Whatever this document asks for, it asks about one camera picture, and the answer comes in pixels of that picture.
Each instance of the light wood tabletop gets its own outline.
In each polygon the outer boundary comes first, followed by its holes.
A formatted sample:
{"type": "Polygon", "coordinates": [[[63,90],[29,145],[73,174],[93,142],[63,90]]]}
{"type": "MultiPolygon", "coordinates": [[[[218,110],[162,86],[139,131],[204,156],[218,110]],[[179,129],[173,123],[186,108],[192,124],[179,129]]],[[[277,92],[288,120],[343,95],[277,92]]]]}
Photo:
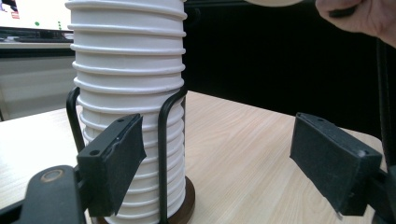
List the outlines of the light wood tabletop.
{"type": "MultiPolygon", "coordinates": [[[[338,217],[290,158],[294,117],[189,91],[186,174],[195,187],[191,224],[371,223],[338,217]]],[[[381,142],[351,132],[381,151],[381,142]]],[[[0,123],[0,208],[24,197],[29,179],[76,165],[65,109],[0,123]]]]}

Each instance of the black metal bracket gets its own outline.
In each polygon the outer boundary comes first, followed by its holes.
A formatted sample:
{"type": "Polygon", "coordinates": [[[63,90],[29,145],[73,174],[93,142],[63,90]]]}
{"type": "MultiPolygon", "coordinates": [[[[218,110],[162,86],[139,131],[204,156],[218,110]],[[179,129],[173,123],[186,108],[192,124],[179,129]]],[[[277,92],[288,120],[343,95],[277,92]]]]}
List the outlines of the black metal bracket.
{"type": "Polygon", "coordinates": [[[377,39],[382,155],[325,119],[298,113],[290,157],[335,211],[362,216],[370,204],[374,220],[396,223],[396,49],[377,39]]]}
{"type": "Polygon", "coordinates": [[[78,153],[78,166],[55,166],[29,182],[25,199],[0,210],[1,223],[85,223],[117,214],[140,162],[142,118],[115,120],[78,153]]]}
{"type": "Polygon", "coordinates": [[[367,204],[393,223],[394,189],[391,175],[380,170],[382,155],[329,121],[298,113],[290,157],[314,183],[334,210],[344,216],[362,216],[367,204]]]}

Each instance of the black wall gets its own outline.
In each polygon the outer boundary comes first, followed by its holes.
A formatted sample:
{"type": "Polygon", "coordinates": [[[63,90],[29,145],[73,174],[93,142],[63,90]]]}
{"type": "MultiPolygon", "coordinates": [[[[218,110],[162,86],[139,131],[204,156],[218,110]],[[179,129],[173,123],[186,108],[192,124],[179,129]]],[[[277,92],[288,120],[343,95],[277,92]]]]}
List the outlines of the black wall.
{"type": "Polygon", "coordinates": [[[337,29],[312,1],[185,6],[189,90],[293,116],[310,113],[380,137],[375,38],[337,29]]]}

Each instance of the black cable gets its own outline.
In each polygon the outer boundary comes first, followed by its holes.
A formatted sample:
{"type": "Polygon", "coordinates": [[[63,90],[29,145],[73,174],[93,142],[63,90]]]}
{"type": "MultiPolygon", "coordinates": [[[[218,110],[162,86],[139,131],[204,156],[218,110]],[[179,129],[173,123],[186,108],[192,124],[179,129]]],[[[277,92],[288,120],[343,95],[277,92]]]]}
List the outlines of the black cable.
{"type": "Polygon", "coordinates": [[[396,165],[396,53],[395,49],[379,39],[376,50],[382,148],[390,167],[396,165]]]}

